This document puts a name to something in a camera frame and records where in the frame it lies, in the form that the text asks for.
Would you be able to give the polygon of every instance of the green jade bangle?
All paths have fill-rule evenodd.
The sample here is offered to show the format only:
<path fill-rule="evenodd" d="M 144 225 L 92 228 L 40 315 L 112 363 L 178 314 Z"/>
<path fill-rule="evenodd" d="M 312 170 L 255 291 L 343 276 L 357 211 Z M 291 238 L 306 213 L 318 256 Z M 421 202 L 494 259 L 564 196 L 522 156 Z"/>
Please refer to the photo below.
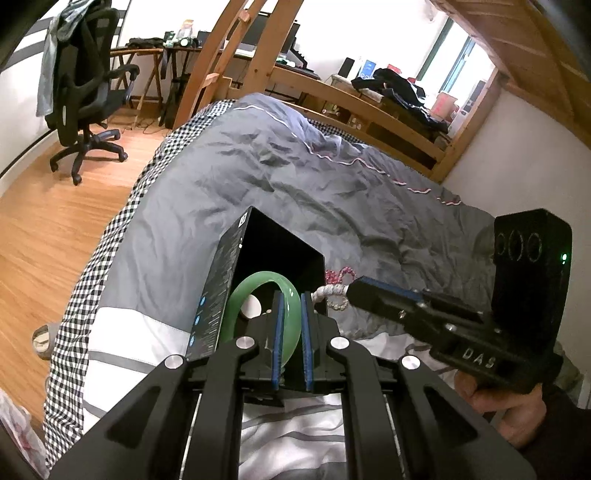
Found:
<path fill-rule="evenodd" d="M 285 320 L 283 324 L 283 350 L 281 366 L 285 366 L 293 355 L 301 334 L 300 295 L 293 284 L 279 273 L 262 271 L 253 273 L 240 282 L 228 299 L 220 330 L 220 343 L 229 342 L 234 338 L 234 327 L 238 312 L 246 298 L 264 283 L 275 283 L 283 293 L 285 302 Z"/>

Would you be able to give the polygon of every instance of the office chair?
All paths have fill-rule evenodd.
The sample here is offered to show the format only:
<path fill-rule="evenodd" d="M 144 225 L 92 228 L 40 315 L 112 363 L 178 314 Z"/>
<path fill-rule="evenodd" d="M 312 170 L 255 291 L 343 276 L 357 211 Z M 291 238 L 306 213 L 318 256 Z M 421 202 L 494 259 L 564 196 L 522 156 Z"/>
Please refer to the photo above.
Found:
<path fill-rule="evenodd" d="M 66 147 L 49 161 L 51 171 L 57 171 L 57 162 L 67 155 L 78 153 L 72 165 L 74 185 L 80 184 L 78 173 L 89 150 L 106 150 L 127 159 L 123 147 L 110 143 L 118 140 L 118 129 L 99 134 L 90 131 L 91 124 L 107 128 L 104 122 L 129 101 L 134 80 L 139 74 L 137 65 L 122 65 L 111 70 L 111 42 L 119 12 L 111 8 L 111 0 L 97 0 L 76 27 L 70 40 L 59 43 L 53 82 L 53 113 L 46 116 L 47 125 L 57 128 L 60 143 Z M 126 90 L 111 90 L 111 80 L 129 72 Z"/>

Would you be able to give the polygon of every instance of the checkered bedsheet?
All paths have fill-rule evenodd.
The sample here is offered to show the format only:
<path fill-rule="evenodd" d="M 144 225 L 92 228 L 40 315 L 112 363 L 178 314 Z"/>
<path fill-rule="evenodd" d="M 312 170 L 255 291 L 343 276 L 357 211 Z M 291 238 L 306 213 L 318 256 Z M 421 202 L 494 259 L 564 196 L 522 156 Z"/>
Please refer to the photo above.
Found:
<path fill-rule="evenodd" d="M 88 336 L 100 295 L 105 288 L 107 273 L 135 209 L 170 161 L 232 104 L 233 100 L 213 103 L 166 137 L 154 153 L 154 158 L 139 175 L 126 205 L 107 225 L 96 250 L 82 271 L 66 307 L 51 356 L 47 398 L 43 405 L 43 429 L 49 468 L 82 435 L 82 387 L 88 367 Z M 340 135 L 351 143 L 362 143 L 335 127 L 316 121 L 310 123 L 326 135 Z"/>

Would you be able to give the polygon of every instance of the human hand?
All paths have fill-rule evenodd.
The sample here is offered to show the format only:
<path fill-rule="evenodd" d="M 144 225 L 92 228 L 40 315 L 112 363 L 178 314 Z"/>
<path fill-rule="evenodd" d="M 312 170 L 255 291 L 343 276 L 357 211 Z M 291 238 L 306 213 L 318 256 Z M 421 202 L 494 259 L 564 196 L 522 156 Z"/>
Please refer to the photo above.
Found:
<path fill-rule="evenodd" d="M 478 390 L 476 379 L 460 371 L 454 383 L 458 395 L 478 413 L 506 410 L 496 429 L 515 448 L 522 448 L 533 440 L 546 416 L 541 384 L 527 395 L 500 388 Z"/>

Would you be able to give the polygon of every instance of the slipper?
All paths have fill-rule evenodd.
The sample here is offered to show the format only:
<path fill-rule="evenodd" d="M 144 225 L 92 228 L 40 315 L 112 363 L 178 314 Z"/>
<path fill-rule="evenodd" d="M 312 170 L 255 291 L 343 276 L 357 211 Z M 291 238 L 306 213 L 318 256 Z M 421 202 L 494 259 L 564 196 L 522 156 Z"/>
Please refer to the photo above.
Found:
<path fill-rule="evenodd" d="M 47 323 L 33 332 L 31 341 L 33 350 L 43 360 L 49 360 L 56 344 L 57 331 L 60 329 L 59 323 Z"/>

